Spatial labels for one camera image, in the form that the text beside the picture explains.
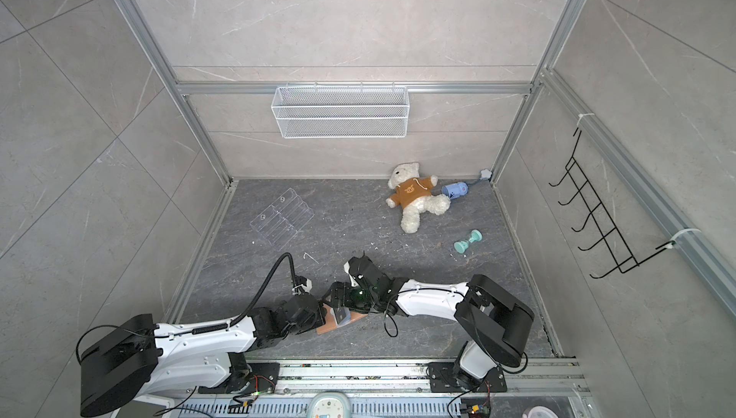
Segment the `clear plastic card sleeves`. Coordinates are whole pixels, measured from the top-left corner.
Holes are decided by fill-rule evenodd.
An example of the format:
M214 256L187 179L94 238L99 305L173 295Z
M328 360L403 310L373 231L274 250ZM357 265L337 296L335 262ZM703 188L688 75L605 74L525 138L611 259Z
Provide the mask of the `clear plastic card sleeves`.
M333 317L335 318L335 325L341 327L352 321L352 312L347 307L333 308Z

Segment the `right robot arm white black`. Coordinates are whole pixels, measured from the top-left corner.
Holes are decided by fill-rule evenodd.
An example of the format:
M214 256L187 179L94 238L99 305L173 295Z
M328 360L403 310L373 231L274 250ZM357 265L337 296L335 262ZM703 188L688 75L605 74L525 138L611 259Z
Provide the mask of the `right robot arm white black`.
M526 345L535 314L531 308L484 274L467 282L431 284L390 277L362 255L344 265L347 282L335 282L322 302L335 311L395 316L433 316L453 320L470 337L454 361L452 376L464 389L483 383L492 371L523 372Z

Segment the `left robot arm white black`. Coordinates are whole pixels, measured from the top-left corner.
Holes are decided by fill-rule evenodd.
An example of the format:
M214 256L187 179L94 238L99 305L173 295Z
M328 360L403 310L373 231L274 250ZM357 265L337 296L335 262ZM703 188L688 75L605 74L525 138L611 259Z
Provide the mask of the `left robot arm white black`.
M326 315L318 299L301 293L225 320L157 324L150 314L134 316L78 356L80 415L101 416L148 393L218 388L245 352L314 330Z

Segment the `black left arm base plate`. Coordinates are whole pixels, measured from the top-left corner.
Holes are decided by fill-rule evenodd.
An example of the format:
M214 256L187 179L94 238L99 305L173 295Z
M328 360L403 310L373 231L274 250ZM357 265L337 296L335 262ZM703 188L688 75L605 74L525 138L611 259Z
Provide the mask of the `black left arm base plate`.
M276 388L281 364L256 362L236 364L230 367L229 376L216 387L199 387L199 394L251 394L273 392Z

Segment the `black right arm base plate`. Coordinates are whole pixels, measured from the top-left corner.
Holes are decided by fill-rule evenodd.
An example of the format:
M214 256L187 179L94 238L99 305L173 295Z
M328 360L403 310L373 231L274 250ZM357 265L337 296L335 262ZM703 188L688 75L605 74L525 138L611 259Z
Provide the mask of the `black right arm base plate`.
M431 362L427 365L432 393L466 392L489 389L492 393L507 392L504 372L497 366L490 369L486 376L479 380L462 370L454 362Z

